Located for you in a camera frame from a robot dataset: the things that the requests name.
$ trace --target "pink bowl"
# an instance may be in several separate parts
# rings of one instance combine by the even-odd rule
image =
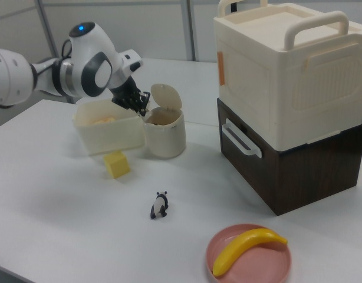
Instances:
[[[254,224],[233,225],[211,239],[206,250],[206,265],[213,282],[282,283],[287,279],[291,269],[291,254],[287,245],[277,242],[254,246],[245,251],[224,275],[217,278],[213,276],[214,261],[223,248],[238,235],[256,228],[265,227]]]

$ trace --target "toy banana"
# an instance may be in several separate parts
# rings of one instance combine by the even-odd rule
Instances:
[[[215,277],[223,275],[231,265],[249,248],[260,243],[280,242],[287,239],[266,228],[248,230],[232,240],[216,258],[212,273]]]

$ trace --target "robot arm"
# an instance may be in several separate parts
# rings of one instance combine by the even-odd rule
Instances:
[[[33,90],[58,96],[96,97],[106,88],[112,102],[146,114],[149,93],[142,93],[131,77],[143,62],[128,50],[118,53],[107,34],[93,22],[75,26],[69,34],[72,56],[30,64],[15,52],[0,49],[0,107],[28,99]]]

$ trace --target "panda figurine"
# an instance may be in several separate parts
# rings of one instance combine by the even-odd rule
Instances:
[[[160,214],[162,217],[167,216],[165,210],[168,208],[167,192],[157,192],[157,197],[151,208],[151,219],[156,218]]]

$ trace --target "yellow cube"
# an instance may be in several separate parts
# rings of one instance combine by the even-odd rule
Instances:
[[[120,151],[105,155],[104,162],[106,170],[114,179],[130,172],[126,156]]]

